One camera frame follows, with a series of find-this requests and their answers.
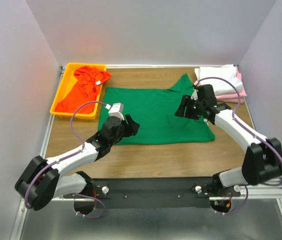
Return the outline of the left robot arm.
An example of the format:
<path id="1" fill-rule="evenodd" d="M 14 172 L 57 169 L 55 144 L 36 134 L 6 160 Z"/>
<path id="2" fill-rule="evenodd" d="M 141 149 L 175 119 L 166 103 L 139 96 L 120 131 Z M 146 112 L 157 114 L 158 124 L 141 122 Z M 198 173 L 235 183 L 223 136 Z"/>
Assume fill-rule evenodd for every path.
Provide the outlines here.
<path id="1" fill-rule="evenodd" d="M 14 189 L 23 197 L 25 207 L 38 211 L 60 193 L 61 179 L 78 167 L 95 162 L 107 155 L 123 138 L 135 136 L 140 124 L 127 114 L 123 119 L 110 116 L 101 130 L 88 138 L 79 147 L 47 159 L 34 157 Z"/>

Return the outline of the green t shirt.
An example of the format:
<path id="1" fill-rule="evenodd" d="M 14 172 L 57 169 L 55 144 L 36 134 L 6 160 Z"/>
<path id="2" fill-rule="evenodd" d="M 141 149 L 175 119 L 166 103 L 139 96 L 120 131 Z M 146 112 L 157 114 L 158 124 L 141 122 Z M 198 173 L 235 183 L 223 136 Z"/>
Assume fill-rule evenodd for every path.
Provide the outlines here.
<path id="1" fill-rule="evenodd" d="M 103 101 L 122 103 L 123 112 L 140 125 L 137 135 L 125 137 L 119 145 L 165 145 L 212 142 L 216 139 L 202 118 L 175 116 L 182 96 L 191 95 L 192 81 L 187 74 L 168 89 L 107 87 Z"/>

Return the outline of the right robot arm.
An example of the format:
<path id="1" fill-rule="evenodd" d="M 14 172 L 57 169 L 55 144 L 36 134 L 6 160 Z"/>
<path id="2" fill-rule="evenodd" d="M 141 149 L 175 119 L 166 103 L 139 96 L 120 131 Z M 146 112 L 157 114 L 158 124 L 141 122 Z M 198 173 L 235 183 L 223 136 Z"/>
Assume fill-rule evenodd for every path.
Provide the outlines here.
<path id="1" fill-rule="evenodd" d="M 258 185 L 282 176 L 281 142 L 258 133 L 236 116 L 226 103 L 218 103 L 210 84 L 194 88 L 196 98 L 182 97 L 175 116 L 198 120 L 204 118 L 224 130 L 245 152 L 241 167 L 213 175 L 209 187 L 222 196 L 236 185 Z"/>

